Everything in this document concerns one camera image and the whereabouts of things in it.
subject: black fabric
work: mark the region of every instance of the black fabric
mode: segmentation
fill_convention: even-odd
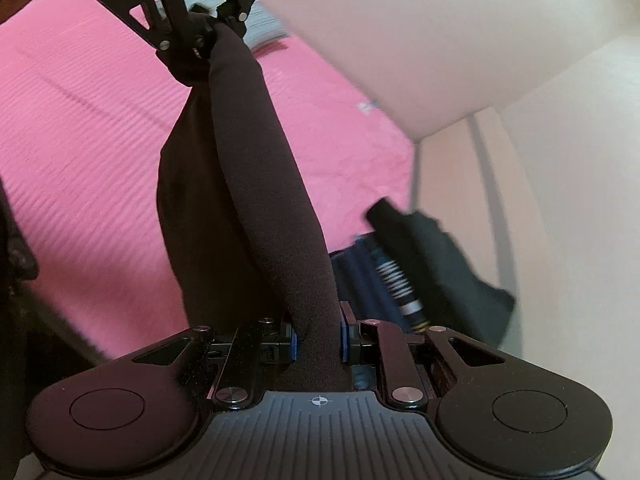
[[[161,153],[158,213],[191,324],[219,332],[287,310],[298,360],[284,390],[350,390],[322,229],[262,69],[226,25],[210,61],[159,53],[191,94]]]
[[[0,480],[4,480],[14,477],[25,450],[26,330],[20,309],[9,296],[14,270],[8,245],[17,227],[1,180],[0,213]]]
[[[420,212],[404,215],[386,200],[366,213],[374,236],[414,287],[432,325],[443,325],[499,346],[514,298],[480,280],[437,222]]]
[[[498,346],[511,319],[514,297],[480,280],[453,238],[433,218],[415,212],[405,216],[405,223],[435,281],[474,338]]]
[[[11,280],[35,280],[40,269],[36,257],[33,255],[27,241],[15,221],[9,198],[4,191],[4,184],[0,179],[0,214],[3,221],[2,250],[2,276],[6,285],[11,285]]]

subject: bed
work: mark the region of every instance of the bed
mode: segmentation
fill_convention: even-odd
[[[95,0],[33,0],[0,34],[0,174],[35,298],[107,359],[184,329],[155,193],[188,89]],[[380,197],[406,208],[413,147],[385,114],[295,35],[255,55],[327,249]]]

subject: crosshair marking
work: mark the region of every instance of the crosshair marking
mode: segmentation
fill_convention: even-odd
[[[312,402],[315,406],[324,406],[328,402],[333,402],[332,400],[327,399],[326,397],[318,395],[314,397],[309,402]]]

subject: white wall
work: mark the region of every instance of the white wall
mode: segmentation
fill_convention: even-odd
[[[640,0],[262,2],[414,139],[516,100],[640,12]]]
[[[499,286],[492,219],[467,121],[422,140],[418,158],[418,209],[440,221],[478,276]]]
[[[640,23],[501,110],[558,256],[554,369],[614,417],[601,472],[640,478]]]
[[[564,340],[557,321],[558,259],[538,201],[495,109],[482,110],[467,122],[475,125],[477,154],[484,158],[484,195],[492,210],[494,240],[500,241],[497,266],[507,277],[502,286],[517,299],[502,349],[559,372],[557,354]]]

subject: ridged black surface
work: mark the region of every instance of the ridged black surface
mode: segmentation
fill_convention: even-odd
[[[327,402],[313,402],[324,397]],[[47,480],[60,480],[48,474]],[[189,452],[140,480],[490,480],[452,455],[414,413],[372,392],[267,392],[217,416]],[[581,474],[575,480],[593,479]]]

